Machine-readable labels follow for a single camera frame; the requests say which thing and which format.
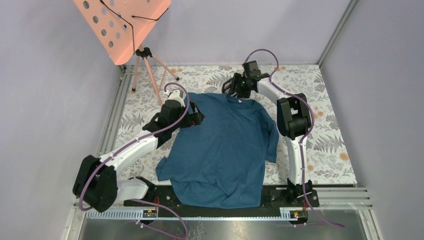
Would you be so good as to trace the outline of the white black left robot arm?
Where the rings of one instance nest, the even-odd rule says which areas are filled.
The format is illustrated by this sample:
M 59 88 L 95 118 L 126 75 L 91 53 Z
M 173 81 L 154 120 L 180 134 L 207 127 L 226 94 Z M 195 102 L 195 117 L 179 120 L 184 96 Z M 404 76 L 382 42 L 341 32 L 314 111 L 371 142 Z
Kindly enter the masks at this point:
M 100 213 L 120 201 L 137 199 L 144 206 L 152 204 L 155 192 L 144 180 L 117 178 L 136 160 L 170 140 L 175 130 L 200 125 L 205 116 L 195 101 L 189 101 L 189 107 L 191 110 L 181 99 L 168 99 L 142 128 L 140 136 L 99 157 L 86 156 L 72 188 L 79 202 Z

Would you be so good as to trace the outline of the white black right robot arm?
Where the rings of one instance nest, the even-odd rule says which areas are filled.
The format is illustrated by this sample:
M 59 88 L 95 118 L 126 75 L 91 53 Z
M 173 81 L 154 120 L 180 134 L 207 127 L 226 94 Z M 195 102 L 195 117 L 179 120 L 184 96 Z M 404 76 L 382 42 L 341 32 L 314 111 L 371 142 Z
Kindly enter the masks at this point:
M 262 73 L 256 61 L 242 64 L 243 73 L 235 73 L 222 85 L 222 92 L 248 99 L 254 91 L 267 97 L 276 106 L 276 125 L 287 145 L 290 174 L 287 179 L 287 201 L 301 205 L 312 193 L 312 182 L 305 168 L 306 140 L 313 126 L 310 106 L 303 93 L 293 94 L 272 82 L 271 75 Z

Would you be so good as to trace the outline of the blue shirt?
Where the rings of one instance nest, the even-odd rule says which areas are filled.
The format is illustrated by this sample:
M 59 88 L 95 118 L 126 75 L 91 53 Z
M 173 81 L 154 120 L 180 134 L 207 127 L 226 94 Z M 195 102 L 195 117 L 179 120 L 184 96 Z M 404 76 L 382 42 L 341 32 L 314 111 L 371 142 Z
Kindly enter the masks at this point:
M 157 164 L 157 179 L 170 181 L 184 205 L 258 207 L 266 162 L 277 159 L 275 121 L 253 99 L 193 92 L 189 97 L 204 119 L 179 130 L 168 156 Z

